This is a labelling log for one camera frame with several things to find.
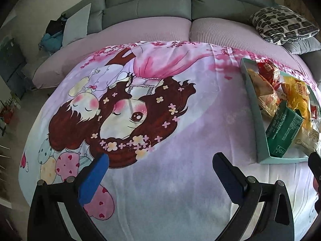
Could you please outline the white tray with teal rim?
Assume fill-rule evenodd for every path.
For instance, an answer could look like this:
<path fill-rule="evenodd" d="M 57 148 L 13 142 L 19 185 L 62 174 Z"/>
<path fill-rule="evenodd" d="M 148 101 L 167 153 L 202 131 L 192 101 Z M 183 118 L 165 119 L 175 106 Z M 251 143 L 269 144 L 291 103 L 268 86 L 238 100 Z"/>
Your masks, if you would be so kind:
<path fill-rule="evenodd" d="M 265 132 L 271 122 L 271 118 L 261 112 L 254 86 L 248 74 L 248 69 L 252 69 L 257 72 L 258 66 L 255 61 L 242 58 L 239 67 L 245 83 L 245 89 L 248 94 L 250 109 L 254 121 L 257 162 L 260 164 L 294 164 L 307 162 L 308 156 L 305 154 L 303 149 L 295 146 L 291 146 L 281 158 L 270 155 Z"/>

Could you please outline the orange yellow snack bag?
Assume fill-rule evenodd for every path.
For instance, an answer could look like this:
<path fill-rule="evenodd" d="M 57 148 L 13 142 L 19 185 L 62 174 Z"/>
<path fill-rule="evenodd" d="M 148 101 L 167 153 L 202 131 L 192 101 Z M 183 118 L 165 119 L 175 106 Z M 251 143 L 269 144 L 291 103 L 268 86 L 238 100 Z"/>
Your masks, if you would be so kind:
<path fill-rule="evenodd" d="M 281 86 L 283 92 L 286 94 L 288 108 L 300 111 L 301 116 L 304 119 L 303 128 L 310 131 L 310 98 L 306 83 L 294 77 L 283 76 L 283 83 Z"/>

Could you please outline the orange biscuit packet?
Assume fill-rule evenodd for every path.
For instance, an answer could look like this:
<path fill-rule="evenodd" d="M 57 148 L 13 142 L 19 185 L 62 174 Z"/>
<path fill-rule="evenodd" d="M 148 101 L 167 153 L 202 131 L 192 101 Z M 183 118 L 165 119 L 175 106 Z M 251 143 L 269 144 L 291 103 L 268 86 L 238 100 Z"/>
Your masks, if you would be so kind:
<path fill-rule="evenodd" d="M 273 117 L 277 112 L 279 104 L 281 103 L 276 91 L 272 85 L 259 73 L 254 72 L 254 70 L 250 68 L 247 70 L 247 72 L 251 79 L 252 85 L 254 86 L 261 113 L 268 117 Z"/>

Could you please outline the black white patterned pillow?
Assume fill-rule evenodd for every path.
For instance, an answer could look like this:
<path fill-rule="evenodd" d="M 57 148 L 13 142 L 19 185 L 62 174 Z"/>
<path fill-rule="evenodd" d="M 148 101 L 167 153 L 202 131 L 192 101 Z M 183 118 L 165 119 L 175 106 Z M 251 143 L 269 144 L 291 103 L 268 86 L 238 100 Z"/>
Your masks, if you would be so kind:
<path fill-rule="evenodd" d="M 319 32 L 312 22 L 283 5 L 262 8 L 249 21 L 264 41 L 275 45 L 300 42 Z"/>

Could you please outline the light grey pillow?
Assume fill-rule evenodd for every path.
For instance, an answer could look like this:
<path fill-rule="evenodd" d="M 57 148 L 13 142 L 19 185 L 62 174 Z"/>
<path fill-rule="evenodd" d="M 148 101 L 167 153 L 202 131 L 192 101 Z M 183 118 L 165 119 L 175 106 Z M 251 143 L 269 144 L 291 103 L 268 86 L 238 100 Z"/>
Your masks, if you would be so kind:
<path fill-rule="evenodd" d="M 90 9 L 91 3 L 80 9 L 67 20 L 63 33 L 63 47 L 87 36 Z"/>

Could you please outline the grey cushion under pillow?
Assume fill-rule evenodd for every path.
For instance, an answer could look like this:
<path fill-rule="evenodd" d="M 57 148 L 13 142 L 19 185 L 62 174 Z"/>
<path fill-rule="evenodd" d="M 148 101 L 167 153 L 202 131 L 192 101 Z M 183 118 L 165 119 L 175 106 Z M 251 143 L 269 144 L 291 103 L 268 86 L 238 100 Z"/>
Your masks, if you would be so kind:
<path fill-rule="evenodd" d="M 290 53 L 294 55 L 302 55 L 321 49 L 320 42 L 315 37 L 310 37 L 308 39 L 301 40 L 299 42 L 285 43 L 283 47 Z"/>

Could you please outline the green edged clear cracker pack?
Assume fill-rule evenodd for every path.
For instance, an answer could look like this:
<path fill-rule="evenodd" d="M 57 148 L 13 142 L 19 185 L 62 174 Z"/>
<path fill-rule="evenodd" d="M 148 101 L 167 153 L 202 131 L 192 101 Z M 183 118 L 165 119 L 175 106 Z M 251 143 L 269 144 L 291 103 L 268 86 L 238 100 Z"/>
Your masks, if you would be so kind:
<path fill-rule="evenodd" d="M 320 123 L 317 120 L 304 121 L 294 139 L 293 146 L 307 156 L 313 152 L 320 155 Z"/>

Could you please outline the grey sofa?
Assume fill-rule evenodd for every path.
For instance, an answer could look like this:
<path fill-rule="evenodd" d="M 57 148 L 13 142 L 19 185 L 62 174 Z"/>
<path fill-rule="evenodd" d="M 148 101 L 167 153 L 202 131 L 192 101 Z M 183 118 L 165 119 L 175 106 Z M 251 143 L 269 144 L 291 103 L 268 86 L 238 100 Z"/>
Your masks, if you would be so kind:
<path fill-rule="evenodd" d="M 222 18 L 250 25 L 250 16 L 274 0 L 82 0 L 63 12 L 71 17 L 91 3 L 88 35 L 115 24 L 148 17 L 180 17 L 191 22 Z"/>

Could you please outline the black bag on sofa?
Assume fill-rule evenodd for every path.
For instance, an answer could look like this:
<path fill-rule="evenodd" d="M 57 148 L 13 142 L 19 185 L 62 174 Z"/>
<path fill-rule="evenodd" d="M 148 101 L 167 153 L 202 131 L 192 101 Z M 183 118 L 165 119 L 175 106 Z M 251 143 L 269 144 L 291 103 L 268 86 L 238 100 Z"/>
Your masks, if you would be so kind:
<path fill-rule="evenodd" d="M 67 18 L 65 14 L 61 14 L 61 16 L 57 20 L 50 20 L 45 33 L 50 36 L 55 35 L 64 30 L 67 22 Z"/>

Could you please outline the pink cartoon print cloth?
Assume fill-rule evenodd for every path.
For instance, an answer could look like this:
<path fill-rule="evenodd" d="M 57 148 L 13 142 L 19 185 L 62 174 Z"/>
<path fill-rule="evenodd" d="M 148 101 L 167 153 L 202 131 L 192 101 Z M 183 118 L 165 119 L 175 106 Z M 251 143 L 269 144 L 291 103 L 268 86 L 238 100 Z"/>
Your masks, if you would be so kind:
<path fill-rule="evenodd" d="M 76 176 L 100 153 L 110 167 L 85 211 L 107 240 L 215 240 L 236 210 L 212 168 L 222 152 L 246 175 L 284 181 L 295 239 L 317 214 L 307 163 L 259 164 L 240 71 L 266 56 L 189 41 L 102 48 L 58 83 L 29 132 L 18 173 L 36 183 Z"/>

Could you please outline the red snack packet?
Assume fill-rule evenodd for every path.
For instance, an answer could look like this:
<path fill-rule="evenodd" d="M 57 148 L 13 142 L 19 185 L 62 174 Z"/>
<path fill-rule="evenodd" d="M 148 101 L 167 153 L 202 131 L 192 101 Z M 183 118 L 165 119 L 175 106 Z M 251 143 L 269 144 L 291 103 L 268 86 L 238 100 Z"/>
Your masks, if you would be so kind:
<path fill-rule="evenodd" d="M 263 76 L 272 87 L 277 90 L 280 84 L 280 71 L 277 66 L 268 59 L 256 61 L 258 73 Z"/>

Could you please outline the green snack box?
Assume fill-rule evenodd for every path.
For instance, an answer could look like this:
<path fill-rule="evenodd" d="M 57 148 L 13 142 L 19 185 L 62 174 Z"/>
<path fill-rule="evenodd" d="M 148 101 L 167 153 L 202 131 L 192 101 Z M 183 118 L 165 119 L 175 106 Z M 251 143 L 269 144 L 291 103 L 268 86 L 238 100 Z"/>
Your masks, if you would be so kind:
<path fill-rule="evenodd" d="M 282 158 L 302 124 L 303 118 L 300 111 L 288 108 L 287 101 L 281 101 L 265 132 L 270 155 Z"/>

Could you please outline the pink sofa seat cover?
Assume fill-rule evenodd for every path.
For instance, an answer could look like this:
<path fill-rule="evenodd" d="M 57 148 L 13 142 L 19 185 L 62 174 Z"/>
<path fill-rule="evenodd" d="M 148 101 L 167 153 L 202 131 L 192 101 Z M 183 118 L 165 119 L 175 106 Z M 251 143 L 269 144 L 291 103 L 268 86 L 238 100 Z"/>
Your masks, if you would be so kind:
<path fill-rule="evenodd" d="M 207 42 L 273 59 L 293 70 L 307 74 L 320 85 L 320 74 L 298 55 L 282 46 L 265 42 L 254 27 L 222 18 L 200 18 L 193 22 L 180 17 L 148 17 L 115 24 L 99 33 L 70 43 L 46 59 L 35 71 L 33 84 L 38 88 L 52 88 L 91 53 L 111 45 L 139 41 Z"/>

